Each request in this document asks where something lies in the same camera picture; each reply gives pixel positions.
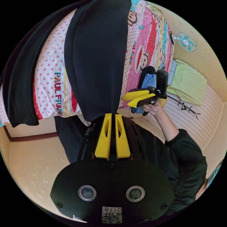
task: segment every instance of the wall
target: wall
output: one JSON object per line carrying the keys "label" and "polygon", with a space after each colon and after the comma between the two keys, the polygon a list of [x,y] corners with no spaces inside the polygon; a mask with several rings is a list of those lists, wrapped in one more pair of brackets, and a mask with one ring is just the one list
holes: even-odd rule
{"label": "wall", "polygon": [[21,124],[13,128],[11,124],[8,124],[6,125],[6,128],[11,137],[21,137],[56,132],[54,117],[40,120],[39,125],[37,126],[28,126],[25,124]]}
{"label": "wall", "polygon": [[19,188],[38,205],[65,218],[52,202],[50,192],[57,174],[67,165],[58,137],[10,143],[9,169]]}
{"label": "wall", "polygon": [[207,160],[207,177],[211,175],[217,165],[224,159],[227,150],[227,102],[224,108],[220,123],[208,146],[203,150]]}
{"label": "wall", "polygon": [[9,166],[9,144],[10,144],[10,141],[5,133],[5,130],[3,127],[1,127],[0,128],[0,152],[5,162],[5,165],[7,167]]}
{"label": "wall", "polygon": [[227,102],[227,80],[225,73],[208,42],[183,18],[162,6],[156,6],[162,10],[174,36],[179,32],[184,32],[191,36],[196,43],[196,50],[194,52],[186,52],[176,43],[173,58],[184,61],[203,74],[207,79],[208,85],[214,89],[223,102]]}

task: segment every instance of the black jacket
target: black jacket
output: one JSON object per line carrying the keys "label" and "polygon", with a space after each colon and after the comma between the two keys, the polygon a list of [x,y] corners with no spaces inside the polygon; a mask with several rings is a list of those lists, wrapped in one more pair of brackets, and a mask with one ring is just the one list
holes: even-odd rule
{"label": "black jacket", "polygon": [[67,30],[64,51],[73,93],[88,121],[103,113],[117,111],[130,7],[131,0],[81,0],[44,18],[24,36],[0,78],[4,106],[12,127],[39,124],[33,104],[37,60],[49,34],[75,9],[77,11]]}
{"label": "black jacket", "polygon": [[[76,162],[86,126],[78,116],[57,116],[55,125],[69,162]],[[170,216],[195,201],[197,192],[205,182],[206,158],[184,129],[180,129],[173,140],[164,144],[149,131],[138,127],[145,141],[149,162],[162,169],[172,185],[175,198],[165,213]]]}

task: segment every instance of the hand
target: hand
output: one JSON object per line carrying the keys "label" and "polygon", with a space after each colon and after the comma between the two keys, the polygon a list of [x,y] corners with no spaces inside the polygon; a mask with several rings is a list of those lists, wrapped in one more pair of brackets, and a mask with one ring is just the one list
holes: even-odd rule
{"label": "hand", "polygon": [[157,101],[156,104],[149,104],[149,105],[143,105],[143,110],[145,112],[149,112],[150,114],[152,114],[153,116],[159,114],[161,111],[163,111],[163,108],[161,106],[161,104],[159,103],[159,101]]}

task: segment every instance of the baseboard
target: baseboard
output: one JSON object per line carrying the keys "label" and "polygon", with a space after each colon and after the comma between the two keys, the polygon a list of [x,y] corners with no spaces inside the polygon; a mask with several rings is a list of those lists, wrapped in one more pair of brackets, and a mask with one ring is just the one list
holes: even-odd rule
{"label": "baseboard", "polygon": [[21,137],[11,137],[6,126],[3,126],[5,133],[9,139],[10,142],[25,142],[25,141],[32,141],[32,140],[42,140],[42,139],[48,139],[57,137],[56,132],[51,133],[45,133],[45,134],[39,134],[39,135],[30,135],[30,136],[21,136]]}

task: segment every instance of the wall fan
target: wall fan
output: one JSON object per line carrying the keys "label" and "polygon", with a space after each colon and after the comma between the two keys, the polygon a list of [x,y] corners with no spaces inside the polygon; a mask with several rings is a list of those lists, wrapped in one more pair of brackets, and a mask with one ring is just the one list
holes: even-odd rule
{"label": "wall fan", "polygon": [[186,33],[180,32],[177,34],[177,37],[174,37],[172,34],[170,35],[170,39],[173,44],[175,44],[176,40],[178,44],[188,52],[194,52],[196,50],[196,44],[194,40]]}

